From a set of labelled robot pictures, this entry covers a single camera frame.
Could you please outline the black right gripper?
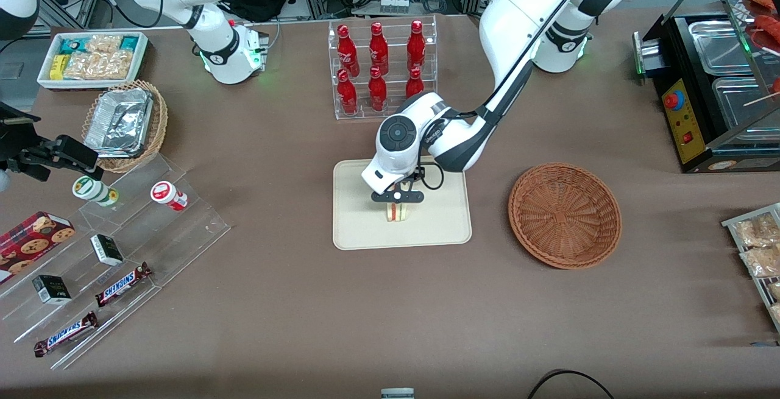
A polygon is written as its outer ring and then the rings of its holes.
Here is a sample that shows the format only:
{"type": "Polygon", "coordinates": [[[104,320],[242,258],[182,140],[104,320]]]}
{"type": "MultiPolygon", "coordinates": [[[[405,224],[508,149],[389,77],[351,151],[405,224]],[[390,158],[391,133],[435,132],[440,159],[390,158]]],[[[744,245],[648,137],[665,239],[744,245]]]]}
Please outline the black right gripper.
{"type": "Polygon", "coordinates": [[[9,171],[24,174],[38,182],[47,182],[50,168],[70,169],[82,174],[101,174],[98,153],[69,135],[54,140],[37,135],[34,116],[1,102],[1,162],[9,171]],[[27,155],[30,148],[40,149],[43,155],[27,155]]]}

